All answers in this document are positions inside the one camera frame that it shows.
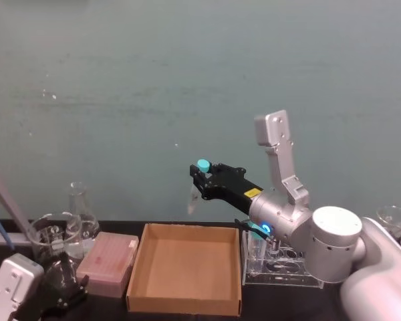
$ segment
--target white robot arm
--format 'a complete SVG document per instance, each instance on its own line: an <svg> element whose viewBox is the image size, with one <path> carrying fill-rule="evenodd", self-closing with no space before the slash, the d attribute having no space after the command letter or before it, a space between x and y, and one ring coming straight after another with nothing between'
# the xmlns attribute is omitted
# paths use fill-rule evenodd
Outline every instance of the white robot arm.
<svg viewBox="0 0 401 321"><path fill-rule="evenodd" d="M245 169L224 164L190 166L203 199L223 199L275 237L305 252L305 268L326 283L342 283L341 300L352 321L401 321L401 247L377 222L339 207L309 209L309 193L295 175L286 111L255 119L257 143L266 147L274 187L263 191Z"/></svg>

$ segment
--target pipette tip box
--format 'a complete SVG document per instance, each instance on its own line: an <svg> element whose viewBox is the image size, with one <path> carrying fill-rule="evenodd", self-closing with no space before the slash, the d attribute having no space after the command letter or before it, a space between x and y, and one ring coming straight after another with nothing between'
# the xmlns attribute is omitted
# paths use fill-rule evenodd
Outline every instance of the pipette tip box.
<svg viewBox="0 0 401 321"><path fill-rule="evenodd" d="M100 232L93 248L77 269L78 281L89 277L88 293L122 297L128 285L138 249L138 237Z"/></svg>

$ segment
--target cardboard box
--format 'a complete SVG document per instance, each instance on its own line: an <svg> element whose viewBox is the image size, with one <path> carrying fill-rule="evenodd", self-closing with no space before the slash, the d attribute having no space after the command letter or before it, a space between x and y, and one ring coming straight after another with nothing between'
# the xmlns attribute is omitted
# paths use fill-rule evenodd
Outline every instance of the cardboard box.
<svg viewBox="0 0 401 321"><path fill-rule="evenodd" d="M78 280L89 276L90 294L121 298L129 282L137 247L136 236L100 232L77 269Z"/></svg>
<svg viewBox="0 0 401 321"><path fill-rule="evenodd" d="M239 316L239 231L146 224L126 301L129 311Z"/></svg>

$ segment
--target lab bench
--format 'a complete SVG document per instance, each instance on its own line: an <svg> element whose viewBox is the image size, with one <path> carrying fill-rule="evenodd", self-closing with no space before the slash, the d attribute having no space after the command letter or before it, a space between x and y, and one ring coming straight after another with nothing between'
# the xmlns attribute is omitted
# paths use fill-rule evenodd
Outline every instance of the lab bench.
<svg viewBox="0 0 401 321"><path fill-rule="evenodd" d="M102 221L102 231L137 235L141 237L144 224L140 221ZM187 225L235 227L233 223L188 222ZM8 232L17 232L12 220L3 220ZM22 254L31 257L30 249L18 248ZM11 255L10 250L0 246L1 262ZM187 321L225 321L225 320L282 320L282 321L346 321L339 299L339 286L302 288L293 286L258 286L242 287L241 317L195 316L173 314L144 314L127 312L124 299L103 298L89 295L88 299L68 312L63 318L48 318L47 321L124 321L124 320L187 320Z"/></svg>

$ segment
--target cardboard tray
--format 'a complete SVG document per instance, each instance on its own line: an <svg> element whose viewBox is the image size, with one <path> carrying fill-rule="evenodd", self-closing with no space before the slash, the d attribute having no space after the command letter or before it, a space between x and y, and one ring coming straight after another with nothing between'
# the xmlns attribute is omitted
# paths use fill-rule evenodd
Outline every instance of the cardboard tray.
<svg viewBox="0 0 401 321"><path fill-rule="evenodd" d="M146 224L126 301L136 312L239 316L239 231Z"/></svg>

